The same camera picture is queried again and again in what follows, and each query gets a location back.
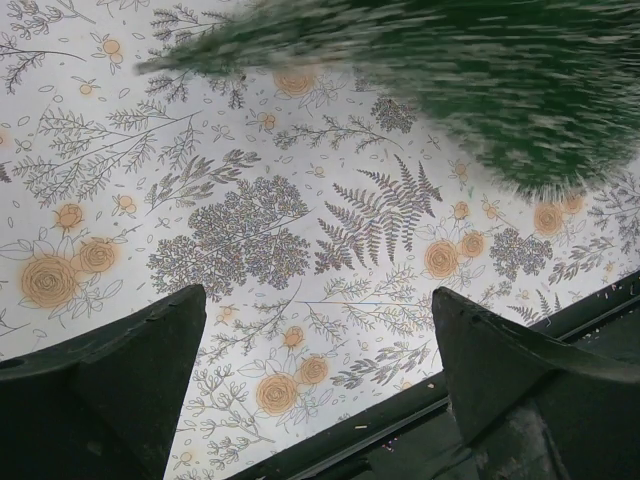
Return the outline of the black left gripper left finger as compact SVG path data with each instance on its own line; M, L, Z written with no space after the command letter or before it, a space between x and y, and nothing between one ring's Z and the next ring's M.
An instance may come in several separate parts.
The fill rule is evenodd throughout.
M1 364L4 479L161 479L206 323L200 285Z

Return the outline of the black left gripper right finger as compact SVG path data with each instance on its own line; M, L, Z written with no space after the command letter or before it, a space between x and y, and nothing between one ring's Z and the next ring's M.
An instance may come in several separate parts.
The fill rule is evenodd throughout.
M639 368L447 289L433 318L449 400L482 479L636 479Z

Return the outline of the small green christmas tree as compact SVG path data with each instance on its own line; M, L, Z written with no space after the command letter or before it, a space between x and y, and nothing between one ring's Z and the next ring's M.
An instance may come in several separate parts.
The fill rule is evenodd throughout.
M353 66L527 197L599 187L639 155L635 1L269 1L140 74Z

